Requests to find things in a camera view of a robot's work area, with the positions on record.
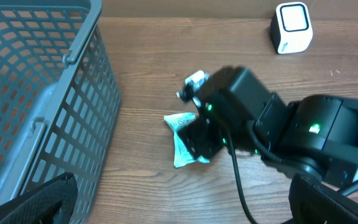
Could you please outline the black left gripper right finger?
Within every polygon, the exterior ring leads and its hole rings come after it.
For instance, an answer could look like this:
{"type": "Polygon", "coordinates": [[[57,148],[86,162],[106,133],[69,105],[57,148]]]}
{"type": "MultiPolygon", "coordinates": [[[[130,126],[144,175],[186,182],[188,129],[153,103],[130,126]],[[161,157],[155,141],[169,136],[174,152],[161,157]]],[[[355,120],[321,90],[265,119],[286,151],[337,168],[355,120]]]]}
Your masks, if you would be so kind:
{"type": "Polygon", "coordinates": [[[295,175],[288,198],[292,214],[288,223],[358,224],[358,203],[315,178],[295,175]]]}

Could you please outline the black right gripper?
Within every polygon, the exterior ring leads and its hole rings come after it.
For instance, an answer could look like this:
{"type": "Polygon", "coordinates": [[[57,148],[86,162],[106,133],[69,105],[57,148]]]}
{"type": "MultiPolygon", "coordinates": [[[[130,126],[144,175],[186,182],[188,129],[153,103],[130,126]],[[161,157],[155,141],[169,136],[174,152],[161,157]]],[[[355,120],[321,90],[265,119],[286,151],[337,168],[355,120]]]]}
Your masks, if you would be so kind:
{"type": "Polygon", "coordinates": [[[201,117],[179,129],[178,136],[194,159],[211,159],[224,147],[219,126],[201,117]]]}

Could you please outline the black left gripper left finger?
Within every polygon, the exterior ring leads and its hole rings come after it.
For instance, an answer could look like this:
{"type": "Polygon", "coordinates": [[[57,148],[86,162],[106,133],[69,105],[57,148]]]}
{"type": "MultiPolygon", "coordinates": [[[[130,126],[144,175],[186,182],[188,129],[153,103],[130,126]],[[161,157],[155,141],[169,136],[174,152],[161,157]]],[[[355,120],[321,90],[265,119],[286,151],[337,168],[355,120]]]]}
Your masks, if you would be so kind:
{"type": "Polygon", "coordinates": [[[0,206],[0,224],[69,223],[78,187],[75,175],[65,172],[0,206]]]}

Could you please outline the teal snack bar packet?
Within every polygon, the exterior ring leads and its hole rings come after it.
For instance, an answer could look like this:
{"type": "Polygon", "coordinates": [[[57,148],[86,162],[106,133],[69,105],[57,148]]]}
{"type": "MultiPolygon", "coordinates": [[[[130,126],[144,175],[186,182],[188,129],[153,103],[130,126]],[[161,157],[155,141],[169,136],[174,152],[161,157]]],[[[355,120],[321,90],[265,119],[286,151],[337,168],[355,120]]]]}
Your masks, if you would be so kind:
{"type": "Polygon", "coordinates": [[[177,113],[166,115],[163,118],[173,132],[174,167],[181,168],[194,162],[209,164],[209,159],[206,159],[203,156],[194,159],[178,135],[178,131],[192,123],[196,119],[196,115],[194,113],[177,113]]]}

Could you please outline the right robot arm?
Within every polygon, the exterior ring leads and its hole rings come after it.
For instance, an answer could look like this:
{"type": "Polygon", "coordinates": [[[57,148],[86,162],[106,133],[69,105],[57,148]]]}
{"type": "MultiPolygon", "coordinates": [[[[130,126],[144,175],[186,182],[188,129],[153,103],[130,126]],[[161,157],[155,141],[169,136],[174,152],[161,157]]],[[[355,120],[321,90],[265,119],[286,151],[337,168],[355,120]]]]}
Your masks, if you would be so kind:
{"type": "Polygon", "coordinates": [[[284,102],[247,67],[197,71],[177,97],[198,116],[178,131],[194,158],[222,148],[259,154],[288,178],[305,174],[338,188],[358,180],[358,99],[310,95],[284,102]]]}

